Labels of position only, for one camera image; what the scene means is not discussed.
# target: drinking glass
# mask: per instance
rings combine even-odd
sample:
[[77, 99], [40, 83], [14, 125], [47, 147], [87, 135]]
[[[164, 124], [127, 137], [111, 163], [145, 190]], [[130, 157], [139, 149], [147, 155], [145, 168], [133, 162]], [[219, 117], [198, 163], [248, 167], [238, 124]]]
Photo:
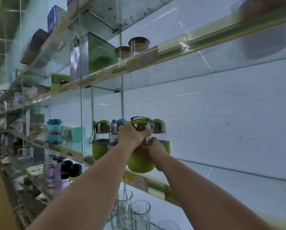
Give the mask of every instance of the drinking glass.
[[155, 230], [180, 230], [180, 228], [173, 221], [163, 220], [157, 224]]
[[131, 223], [128, 230], [150, 230], [150, 204], [137, 200], [131, 204]]
[[[121, 190], [115, 206], [110, 214], [110, 222], [113, 230], [127, 230], [131, 222], [130, 206], [133, 193], [130, 190]], [[116, 214], [116, 225], [114, 225], [113, 216]]]

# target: black round lid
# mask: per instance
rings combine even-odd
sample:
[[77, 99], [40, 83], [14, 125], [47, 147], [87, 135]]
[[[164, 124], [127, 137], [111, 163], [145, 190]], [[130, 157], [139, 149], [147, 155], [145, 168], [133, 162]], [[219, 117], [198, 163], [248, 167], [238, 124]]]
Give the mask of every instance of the black round lid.
[[69, 175], [68, 173], [61, 173], [61, 179], [68, 179]]
[[61, 173], [68, 173], [69, 168], [73, 165], [74, 163], [71, 160], [66, 160], [62, 162], [61, 164]]
[[69, 168], [69, 177], [75, 178], [82, 174], [82, 166], [78, 163], [73, 164]]

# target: white wall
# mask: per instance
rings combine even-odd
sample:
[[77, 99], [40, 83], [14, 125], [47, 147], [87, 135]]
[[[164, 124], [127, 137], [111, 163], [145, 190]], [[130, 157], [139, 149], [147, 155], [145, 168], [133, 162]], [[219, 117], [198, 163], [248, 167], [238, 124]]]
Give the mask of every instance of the white wall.
[[[127, 45], [130, 38], [143, 36], [155, 46], [229, 15], [231, 5], [238, 1], [174, 0], [124, 31], [122, 45]], [[38, 28], [47, 29], [47, 14], [55, 4], [67, 9], [66, 0], [31, 0], [23, 21], [27, 37], [23, 42]], [[111, 43], [118, 44], [117, 38]], [[206, 70], [221, 70], [243, 59], [231, 60], [231, 46], [232, 43], [223, 45], [223, 53], [218, 54], [203, 51], [206, 62], [201, 57], [197, 59]], [[14, 44], [11, 54], [19, 57], [20, 48]], [[61, 73], [69, 74], [69, 67]], [[197, 90], [199, 94], [176, 96]], [[83, 100], [84, 126], [91, 131], [92, 113], [96, 121], [121, 118], [120, 98], [119, 93], [99, 95], [93, 100], [92, 112], [87, 96]], [[60, 118], [65, 125], [81, 125], [79, 99], [53, 103], [42, 109], [46, 119]], [[286, 60], [129, 90], [124, 92], [124, 103], [127, 119], [142, 115], [166, 122], [173, 156], [192, 161], [185, 164], [250, 208], [286, 220], [286, 182], [213, 167], [286, 178]], [[165, 180], [156, 169], [149, 174]], [[135, 200], [142, 198], [151, 203], [153, 223], [171, 219], [181, 229], [191, 228], [180, 208], [129, 189]]]

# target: blue box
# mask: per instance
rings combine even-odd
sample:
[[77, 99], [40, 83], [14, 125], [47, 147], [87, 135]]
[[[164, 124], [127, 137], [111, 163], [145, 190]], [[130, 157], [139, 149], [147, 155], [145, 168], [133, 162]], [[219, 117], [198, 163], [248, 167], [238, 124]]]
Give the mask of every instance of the blue box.
[[56, 5], [49, 11], [49, 14], [47, 16], [47, 26], [49, 34], [51, 34], [53, 32], [53, 29], [60, 24], [60, 22], [64, 19], [66, 13], [67, 11]]

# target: person's right hand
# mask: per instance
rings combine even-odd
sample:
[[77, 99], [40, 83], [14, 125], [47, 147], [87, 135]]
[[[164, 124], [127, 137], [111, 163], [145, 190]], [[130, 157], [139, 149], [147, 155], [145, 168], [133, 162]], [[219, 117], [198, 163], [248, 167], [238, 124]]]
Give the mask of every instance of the person's right hand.
[[163, 162], [163, 158], [168, 156], [163, 144], [161, 144], [156, 137], [153, 137], [151, 145], [140, 147], [144, 148], [144, 151], [148, 153], [150, 160], [156, 165], [157, 170], [161, 171], [161, 163]]

